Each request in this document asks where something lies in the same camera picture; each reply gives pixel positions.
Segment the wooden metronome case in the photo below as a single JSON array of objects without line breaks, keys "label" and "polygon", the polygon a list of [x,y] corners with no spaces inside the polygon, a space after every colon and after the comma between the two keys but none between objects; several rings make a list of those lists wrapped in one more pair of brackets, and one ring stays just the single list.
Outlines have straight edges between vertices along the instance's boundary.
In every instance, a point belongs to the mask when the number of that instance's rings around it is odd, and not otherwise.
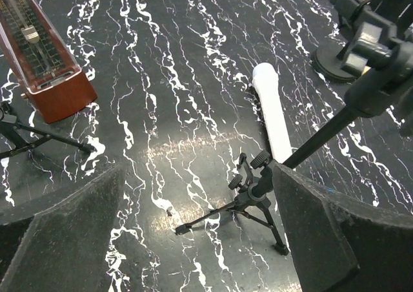
[{"label": "wooden metronome case", "polygon": [[26,2],[35,12],[65,64],[63,69],[55,72],[61,76],[60,80],[56,82],[52,75],[41,79],[35,77],[1,14],[0,25],[8,39],[5,41],[5,38],[0,36],[0,47],[23,89],[22,97],[30,100],[46,123],[53,123],[82,110],[97,98],[97,94],[40,6],[35,0]]}]

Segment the tripod foot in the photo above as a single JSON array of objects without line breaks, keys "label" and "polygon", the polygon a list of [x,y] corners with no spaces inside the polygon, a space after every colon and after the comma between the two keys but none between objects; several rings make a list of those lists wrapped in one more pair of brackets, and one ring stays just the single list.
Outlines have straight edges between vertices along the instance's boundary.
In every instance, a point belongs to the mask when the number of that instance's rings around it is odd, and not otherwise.
[{"label": "tripod foot", "polygon": [[82,143],[82,146],[79,147],[79,150],[85,153],[92,153],[96,151],[95,147],[93,145],[89,145],[88,143]]},{"label": "tripod foot", "polygon": [[176,235],[187,234],[191,230],[191,228],[192,228],[192,226],[188,225],[188,224],[180,225],[175,229],[175,234]]},{"label": "tripod foot", "polygon": [[290,253],[290,250],[288,250],[288,247],[285,244],[280,245],[276,243],[274,249],[281,255],[288,255]]}]

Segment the black pole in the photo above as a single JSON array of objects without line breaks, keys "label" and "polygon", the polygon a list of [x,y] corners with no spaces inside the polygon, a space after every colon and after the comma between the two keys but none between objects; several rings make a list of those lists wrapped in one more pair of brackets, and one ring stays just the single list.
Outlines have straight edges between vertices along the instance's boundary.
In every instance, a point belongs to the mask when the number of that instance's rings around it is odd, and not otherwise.
[{"label": "black pole", "polygon": [[328,121],[313,137],[306,141],[283,163],[284,166],[294,169],[303,163],[311,154],[320,149],[326,142],[341,132],[347,125],[358,118],[351,109],[344,107],[330,121]]}]

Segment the ribbed black grip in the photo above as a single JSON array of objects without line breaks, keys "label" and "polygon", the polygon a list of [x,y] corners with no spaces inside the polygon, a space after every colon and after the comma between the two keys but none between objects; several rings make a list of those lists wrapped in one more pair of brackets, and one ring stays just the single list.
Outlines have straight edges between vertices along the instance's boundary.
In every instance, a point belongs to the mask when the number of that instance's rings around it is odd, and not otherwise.
[{"label": "ribbed black grip", "polygon": [[228,187],[232,190],[236,189],[243,181],[243,177],[240,174],[235,175],[234,179],[228,184]]},{"label": "ribbed black grip", "polygon": [[264,166],[264,163],[271,157],[266,150],[262,150],[251,162],[251,167],[254,169]]}]

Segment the red metronome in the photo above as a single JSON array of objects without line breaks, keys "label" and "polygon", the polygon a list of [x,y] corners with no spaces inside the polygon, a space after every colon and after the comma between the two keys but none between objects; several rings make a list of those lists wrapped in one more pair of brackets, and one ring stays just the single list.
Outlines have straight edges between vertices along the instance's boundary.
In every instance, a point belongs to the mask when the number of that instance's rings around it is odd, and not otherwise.
[{"label": "red metronome", "polygon": [[47,123],[97,98],[81,67],[35,0],[0,0],[0,47]]}]

